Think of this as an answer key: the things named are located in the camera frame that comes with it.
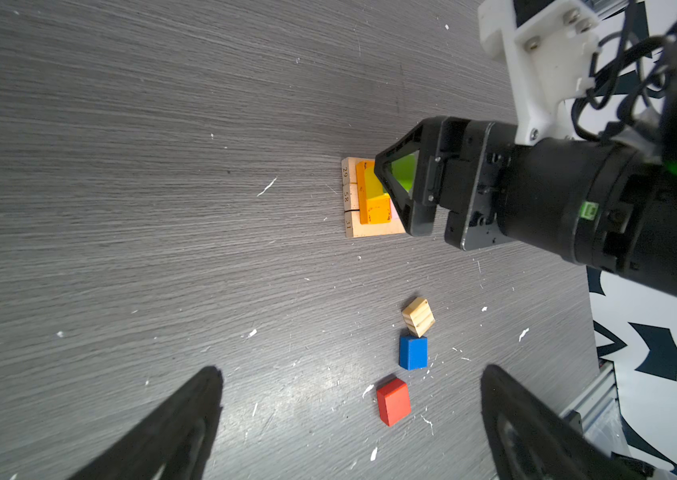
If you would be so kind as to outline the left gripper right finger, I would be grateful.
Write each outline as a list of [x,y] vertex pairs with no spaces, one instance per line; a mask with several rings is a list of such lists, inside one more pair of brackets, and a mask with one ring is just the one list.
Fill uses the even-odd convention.
[[485,368],[481,393],[482,416],[498,478],[639,477],[592,446],[500,366]]

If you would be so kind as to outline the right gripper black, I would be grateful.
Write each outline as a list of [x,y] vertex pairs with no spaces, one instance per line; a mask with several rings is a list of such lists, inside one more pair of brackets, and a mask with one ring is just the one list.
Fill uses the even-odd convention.
[[379,153],[375,174],[405,231],[431,235],[438,206],[448,212],[448,244],[471,251],[507,243],[498,198],[517,130],[505,122],[430,117]]

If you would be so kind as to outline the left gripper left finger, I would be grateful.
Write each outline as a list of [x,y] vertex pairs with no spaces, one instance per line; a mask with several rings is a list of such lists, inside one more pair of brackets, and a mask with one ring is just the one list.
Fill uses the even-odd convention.
[[74,479],[200,479],[222,415],[222,371],[202,368]]

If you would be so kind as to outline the green wood block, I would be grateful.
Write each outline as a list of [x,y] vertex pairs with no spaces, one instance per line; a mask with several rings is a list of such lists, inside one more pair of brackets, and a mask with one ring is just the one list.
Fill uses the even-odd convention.
[[391,163],[391,171],[394,180],[411,195],[416,179],[419,152],[415,151],[402,156]]

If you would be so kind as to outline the yellow wood block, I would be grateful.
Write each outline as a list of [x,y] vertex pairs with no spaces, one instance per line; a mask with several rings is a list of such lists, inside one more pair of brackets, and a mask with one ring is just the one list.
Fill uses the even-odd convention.
[[367,175],[367,180],[368,180],[367,185],[358,185],[359,200],[361,197],[376,197],[382,194],[388,194],[384,186],[382,186],[382,183],[380,182],[379,178],[376,176],[375,166],[374,172],[369,173]]

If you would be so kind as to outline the natural wood block front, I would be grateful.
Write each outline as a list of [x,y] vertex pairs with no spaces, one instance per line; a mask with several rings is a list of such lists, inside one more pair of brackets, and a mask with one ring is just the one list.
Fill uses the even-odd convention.
[[393,217],[389,223],[362,224],[360,211],[351,210],[345,212],[346,236],[352,238],[377,237],[385,235],[405,234],[406,230],[399,218]]

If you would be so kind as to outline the natural wood block long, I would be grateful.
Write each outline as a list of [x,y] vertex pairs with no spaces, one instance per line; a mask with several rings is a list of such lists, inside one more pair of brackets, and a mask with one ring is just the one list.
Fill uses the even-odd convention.
[[374,172],[374,160],[347,157],[342,160],[342,184],[367,185],[367,175]]

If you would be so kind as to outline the small natural wood cube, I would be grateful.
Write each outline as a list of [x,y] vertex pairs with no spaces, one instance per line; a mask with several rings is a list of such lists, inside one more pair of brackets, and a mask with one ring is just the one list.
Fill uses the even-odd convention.
[[435,316],[426,298],[417,297],[402,312],[408,330],[422,338],[435,324]]

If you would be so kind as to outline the blue wood cube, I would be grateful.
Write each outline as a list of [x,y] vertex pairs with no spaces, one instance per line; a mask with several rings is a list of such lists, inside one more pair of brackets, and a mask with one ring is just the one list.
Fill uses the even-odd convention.
[[429,363],[429,340],[426,337],[401,336],[399,365],[409,371],[423,369]]

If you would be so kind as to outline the red wood cube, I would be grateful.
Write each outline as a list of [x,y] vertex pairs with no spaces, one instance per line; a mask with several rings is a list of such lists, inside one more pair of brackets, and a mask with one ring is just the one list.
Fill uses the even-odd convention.
[[380,418],[389,427],[393,427],[412,412],[409,386],[399,378],[394,378],[377,389],[377,402]]

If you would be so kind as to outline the pink wood block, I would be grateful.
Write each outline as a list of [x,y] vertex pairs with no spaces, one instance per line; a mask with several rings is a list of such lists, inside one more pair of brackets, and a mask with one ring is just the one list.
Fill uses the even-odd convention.
[[400,220],[397,208],[394,206],[394,203],[392,201],[390,202],[390,206],[391,206],[391,213],[392,213],[393,220],[395,220],[395,219]]

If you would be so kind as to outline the orange wood block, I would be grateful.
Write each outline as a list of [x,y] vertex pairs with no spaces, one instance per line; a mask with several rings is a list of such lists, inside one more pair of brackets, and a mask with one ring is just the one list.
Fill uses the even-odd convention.
[[392,222],[392,218],[392,206],[388,194],[360,198],[360,220],[363,225],[388,224]]

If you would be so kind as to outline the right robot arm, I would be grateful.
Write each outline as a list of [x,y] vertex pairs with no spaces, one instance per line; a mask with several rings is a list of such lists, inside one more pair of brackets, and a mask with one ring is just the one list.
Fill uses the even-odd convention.
[[513,240],[677,297],[677,20],[637,39],[623,1],[487,1],[484,50],[507,64],[518,121],[431,117],[378,154],[406,232],[465,251]]

